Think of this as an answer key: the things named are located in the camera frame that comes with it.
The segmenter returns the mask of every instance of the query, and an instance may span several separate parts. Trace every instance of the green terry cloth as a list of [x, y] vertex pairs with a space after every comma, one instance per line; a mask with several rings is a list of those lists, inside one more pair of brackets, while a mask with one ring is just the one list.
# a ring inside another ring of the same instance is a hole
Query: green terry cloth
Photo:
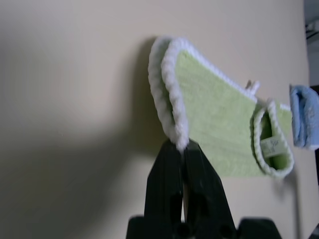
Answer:
[[[183, 151], [197, 141], [220, 176], [285, 177], [294, 165], [284, 133], [289, 107], [254, 96], [209, 63], [187, 40], [158, 38], [149, 82], [165, 134]], [[281, 154], [264, 158], [260, 140], [276, 137]]]

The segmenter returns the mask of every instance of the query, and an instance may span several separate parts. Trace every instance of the white trim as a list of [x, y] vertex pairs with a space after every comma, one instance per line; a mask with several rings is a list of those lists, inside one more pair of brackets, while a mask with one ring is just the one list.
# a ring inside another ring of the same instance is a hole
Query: white trim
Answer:
[[[284, 148], [286, 149], [287, 152], [287, 159], [288, 159], [288, 165], [285, 169], [282, 170], [276, 170], [272, 167], [270, 167], [262, 154], [261, 147], [260, 147], [260, 136], [261, 136], [261, 119], [265, 112], [268, 112], [270, 122], [271, 122], [271, 128], [272, 132], [275, 133], [276, 135], [280, 136], [280, 139], [282, 143], [284, 144]], [[254, 148], [255, 148], [255, 154], [256, 154], [256, 159], [260, 165], [260, 167], [263, 169], [263, 171], [269, 175], [283, 178], [287, 176], [293, 169], [294, 167], [294, 157], [291, 152], [291, 149], [287, 143], [287, 140], [282, 132], [282, 130], [279, 127], [278, 119], [277, 119], [277, 114], [276, 114], [276, 104], [274, 100], [269, 100], [267, 102], [267, 106], [265, 108], [262, 108], [259, 110], [255, 117], [254, 117]]]

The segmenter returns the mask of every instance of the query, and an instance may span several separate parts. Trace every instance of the white piping edge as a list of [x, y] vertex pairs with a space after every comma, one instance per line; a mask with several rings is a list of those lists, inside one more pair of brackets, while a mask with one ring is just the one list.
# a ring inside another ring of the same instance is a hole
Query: white piping edge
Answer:
[[154, 99], [155, 108], [158, 113], [159, 120], [162, 124], [164, 133], [173, 142], [177, 143], [177, 137], [174, 134], [174, 122], [171, 118], [171, 113], [167, 108], [167, 102], [162, 91], [162, 77], [161, 77], [161, 47], [169, 42], [173, 38], [169, 36], [158, 37], [151, 47], [150, 57], [149, 57], [149, 83], [151, 87], [151, 94]]
[[[266, 161], [263, 157], [262, 151], [261, 151], [261, 147], [260, 147], [261, 124], [260, 124], [260, 122], [261, 122], [261, 119], [266, 111], [269, 114], [272, 131], [273, 132], [275, 131], [279, 134], [280, 139], [281, 139], [282, 143], [284, 144], [284, 147], [285, 147], [286, 152], [288, 154], [288, 166], [282, 170], [276, 170], [276, 169], [270, 167], [266, 163]], [[292, 171], [292, 169], [294, 167], [294, 157], [293, 157], [293, 154], [291, 152], [290, 147], [288, 146], [287, 140], [286, 140], [286, 138], [285, 138], [280, 126], [279, 126], [277, 115], [276, 115], [276, 104], [275, 104], [274, 100], [268, 100], [267, 106], [265, 108], [262, 108], [261, 110], [259, 110], [254, 117], [254, 148], [255, 148], [256, 159], [257, 159], [260, 167], [262, 168], [262, 170], [265, 173], [272, 175], [274, 177], [284, 178]]]

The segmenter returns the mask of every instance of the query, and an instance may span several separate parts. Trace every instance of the fabric tag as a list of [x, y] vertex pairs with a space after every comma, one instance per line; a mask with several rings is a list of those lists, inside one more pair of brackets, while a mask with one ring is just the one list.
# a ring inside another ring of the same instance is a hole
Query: fabric tag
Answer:
[[260, 147], [265, 158], [286, 153], [286, 149], [279, 135], [261, 140]]

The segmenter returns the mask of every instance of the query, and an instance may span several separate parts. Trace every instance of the blue cloth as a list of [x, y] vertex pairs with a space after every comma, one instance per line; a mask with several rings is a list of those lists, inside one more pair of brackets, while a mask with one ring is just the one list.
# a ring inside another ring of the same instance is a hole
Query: blue cloth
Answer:
[[319, 96], [306, 86], [293, 86], [290, 90], [293, 115], [294, 145], [315, 150], [319, 148]]

